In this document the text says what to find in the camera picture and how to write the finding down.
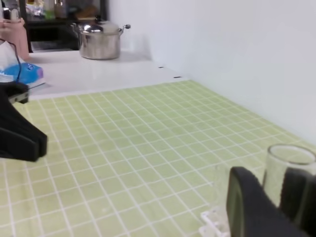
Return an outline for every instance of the pot handle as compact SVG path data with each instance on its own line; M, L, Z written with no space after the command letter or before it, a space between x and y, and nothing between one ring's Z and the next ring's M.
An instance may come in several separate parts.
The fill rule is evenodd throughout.
M80 37L80 32L79 32L79 28L78 25L76 23L72 23L70 25L70 27L72 28L73 32L77 35L77 37Z
M123 33L124 33L124 29L127 29L129 30L130 29L130 25L125 25L123 26L122 28L120 28L118 31L119 31L119 36L121 36Z

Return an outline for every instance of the white countertop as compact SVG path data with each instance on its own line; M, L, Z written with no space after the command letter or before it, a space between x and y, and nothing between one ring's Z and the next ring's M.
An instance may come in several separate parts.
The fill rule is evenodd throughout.
M78 51L31 54L28 62L43 68L45 85L32 89L32 99L60 97L184 80L167 68L127 51L115 60L84 59Z

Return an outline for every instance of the white wall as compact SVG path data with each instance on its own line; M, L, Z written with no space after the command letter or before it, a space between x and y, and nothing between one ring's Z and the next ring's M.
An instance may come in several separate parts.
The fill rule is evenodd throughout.
M109 1L123 47L316 144L316 1Z

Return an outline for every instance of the stainless steel pot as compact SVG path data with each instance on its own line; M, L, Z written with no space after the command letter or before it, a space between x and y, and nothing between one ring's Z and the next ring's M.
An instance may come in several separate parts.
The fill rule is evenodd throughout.
M80 55L88 59L108 60L120 56L120 36L124 29L109 21L95 20L92 24L72 25L78 35Z

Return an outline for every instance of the black cable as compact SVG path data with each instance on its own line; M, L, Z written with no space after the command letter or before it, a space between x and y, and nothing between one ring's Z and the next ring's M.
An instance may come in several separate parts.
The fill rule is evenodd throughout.
M16 82L19 82L19 80L20 80L20 75L21 75L21 72L22 72L22 65L21 65L21 62L20 62L20 59L19 59L19 55L18 55L18 51L17 51L17 49L16 49L16 45L14 44L14 43L10 43L10 42L8 42L10 45L13 45L14 46L14 52L15 52L15 57L16 57L16 60L18 61L18 63L19 63L19 73L18 73L18 76L16 77Z

